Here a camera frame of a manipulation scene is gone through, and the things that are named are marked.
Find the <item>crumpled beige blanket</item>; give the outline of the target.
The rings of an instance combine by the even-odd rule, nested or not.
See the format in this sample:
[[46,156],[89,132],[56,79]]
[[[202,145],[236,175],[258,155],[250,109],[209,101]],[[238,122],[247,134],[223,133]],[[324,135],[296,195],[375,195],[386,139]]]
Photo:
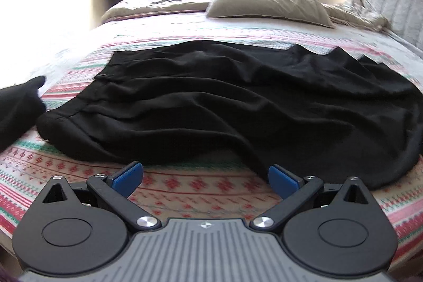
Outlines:
[[374,11],[364,0],[347,0],[344,3],[323,4],[330,20],[336,24],[380,32],[389,25],[388,19]]

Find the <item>beige pillow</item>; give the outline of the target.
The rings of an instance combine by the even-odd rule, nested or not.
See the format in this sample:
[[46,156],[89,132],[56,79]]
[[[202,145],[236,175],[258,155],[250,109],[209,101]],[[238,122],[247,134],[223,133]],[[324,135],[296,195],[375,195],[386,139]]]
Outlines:
[[333,27],[320,0],[210,0],[206,16],[216,19],[262,17]]

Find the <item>black folded garment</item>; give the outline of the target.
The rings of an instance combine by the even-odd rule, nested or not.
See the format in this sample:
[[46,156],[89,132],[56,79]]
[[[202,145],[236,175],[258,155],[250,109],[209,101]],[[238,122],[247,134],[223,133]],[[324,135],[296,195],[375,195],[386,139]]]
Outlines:
[[23,84],[1,89],[1,152],[33,127],[46,112],[46,106],[38,94],[45,82],[45,76],[38,76]]

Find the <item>patterned knit bedspread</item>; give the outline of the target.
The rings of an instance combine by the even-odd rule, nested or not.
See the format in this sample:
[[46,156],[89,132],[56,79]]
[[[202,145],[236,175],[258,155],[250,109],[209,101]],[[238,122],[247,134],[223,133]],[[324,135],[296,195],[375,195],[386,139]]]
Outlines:
[[[354,57],[367,56],[422,86],[422,57],[390,36],[347,26],[327,29],[282,20],[218,19],[201,13],[111,21],[68,48],[34,46],[25,36],[1,46],[1,86],[44,75],[41,90],[49,109],[81,92],[115,51],[150,49],[183,41],[209,39],[288,48],[299,44],[319,54],[335,47]],[[1,247],[11,250],[11,235],[26,209],[55,174],[77,182],[95,173],[111,173],[112,164],[80,163],[65,157],[30,130],[1,154]],[[131,196],[160,218],[251,219],[278,197],[234,158],[206,158],[201,163],[148,167]]]

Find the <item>black pants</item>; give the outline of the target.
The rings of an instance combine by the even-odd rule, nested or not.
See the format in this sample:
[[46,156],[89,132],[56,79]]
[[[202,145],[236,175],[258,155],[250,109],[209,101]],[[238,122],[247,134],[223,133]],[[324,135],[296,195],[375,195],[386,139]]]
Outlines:
[[272,164],[378,189],[422,152],[422,92],[341,48],[271,49],[188,41],[115,52],[76,97],[38,118],[70,158],[148,165],[232,152],[259,176]]

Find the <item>folded beige duvet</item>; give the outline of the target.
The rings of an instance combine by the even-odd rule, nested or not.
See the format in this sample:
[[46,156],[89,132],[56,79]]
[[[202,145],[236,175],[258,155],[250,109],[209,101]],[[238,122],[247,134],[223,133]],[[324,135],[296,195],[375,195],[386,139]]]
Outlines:
[[123,0],[104,13],[102,24],[149,16],[205,12],[210,0]]

